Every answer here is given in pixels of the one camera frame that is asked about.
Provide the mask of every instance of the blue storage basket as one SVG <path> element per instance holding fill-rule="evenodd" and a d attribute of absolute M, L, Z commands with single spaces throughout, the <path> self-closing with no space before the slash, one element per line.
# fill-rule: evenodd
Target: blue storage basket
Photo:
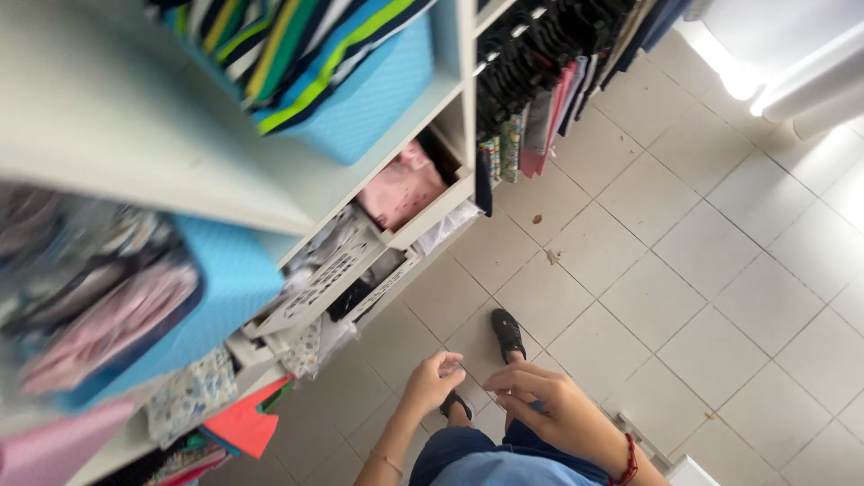
<path fill-rule="evenodd" d="M 303 123 L 277 136 L 301 138 L 342 165 L 354 165 L 432 81 L 429 13 L 375 49 Z"/>
<path fill-rule="evenodd" d="M 126 369 L 107 369 L 70 392 L 57 393 L 54 403 L 59 408 L 82 412 L 199 360 L 282 289 L 282 276 L 248 229 L 179 215 L 174 223 L 200 272 L 200 302 Z"/>

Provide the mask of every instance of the person's left hand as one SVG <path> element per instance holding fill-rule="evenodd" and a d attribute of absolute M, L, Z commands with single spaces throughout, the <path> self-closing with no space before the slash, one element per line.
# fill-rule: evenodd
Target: person's left hand
<path fill-rule="evenodd" d="M 438 351 L 421 361 L 408 379 L 400 406 L 419 414 L 420 419 L 438 408 L 465 380 L 465 370 L 458 368 L 460 361 L 462 355 L 449 351 Z"/>

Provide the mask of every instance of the black shoe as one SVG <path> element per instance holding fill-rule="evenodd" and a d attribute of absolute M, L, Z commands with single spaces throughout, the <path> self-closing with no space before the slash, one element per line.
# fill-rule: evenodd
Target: black shoe
<path fill-rule="evenodd" d="M 468 416 L 468 421 L 470 422 L 471 420 L 473 420 L 474 410 L 472 410 L 471 407 L 467 403 L 465 403 L 465 400 L 463 400 L 461 396 L 456 394 L 456 390 L 453 390 L 452 392 L 450 392 L 450 395 L 447 395 L 447 398 L 444 399 L 444 403 L 442 403 L 441 406 L 438 407 L 438 411 L 441 412 L 441 415 L 447 417 L 447 419 L 450 419 L 450 406 L 452 406 L 457 401 L 462 404 L 462 408 L 465 409 L 465 414 Z"/>
<path fill-rule="evenodd" d="M 501 345 L 501 358 L 504 359 L 505 364 L 510 364 L 507 361 L 507 353 L 510 351 L 519 351 L 523 358 L 528 361 L 525 346 L 522 344 L 522 332 L 519 331 L 519 323 L 510 315 L 510 312 L 504 309 L 493 310 L 492 329 L 498 338 L 498 344 Z"/>

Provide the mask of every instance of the person's right hand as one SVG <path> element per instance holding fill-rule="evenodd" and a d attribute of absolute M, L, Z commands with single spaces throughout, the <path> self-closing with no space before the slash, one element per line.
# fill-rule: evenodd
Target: person's right hand
<path fill-rule="evenodd" d="M 626 437 L 567 375 L 516 361 L 492 374 L 483 389 L 497 393 L 496 401 L 508 413 L 559 451 L 597 464 L 612 477 L 626 470 L 630 457 Z M 543 413 L 515 393 L 540 399 Z"/>

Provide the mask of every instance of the blue shorts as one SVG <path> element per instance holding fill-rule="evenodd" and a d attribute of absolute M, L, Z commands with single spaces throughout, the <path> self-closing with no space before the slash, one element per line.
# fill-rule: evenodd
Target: blue shorts
<path fill-rule="evenodd" d="M 543 403 L 538 400 L 530 405 L 540 411 Z M 607 474 L 600 467 L 546 444 L 518 419 L 513 419 L 510 423 L 502 443 L 503 445 L 495 445 L 485 433 L 471 427 L 445 427 L 432 434 L 423 447 L 411 471 L 409 486 L 429 486 L 444 468 L 468 454 L 495 451 L 546 457 L 564 464 L 588 480 L 600 484 L 607 483 Z"/>

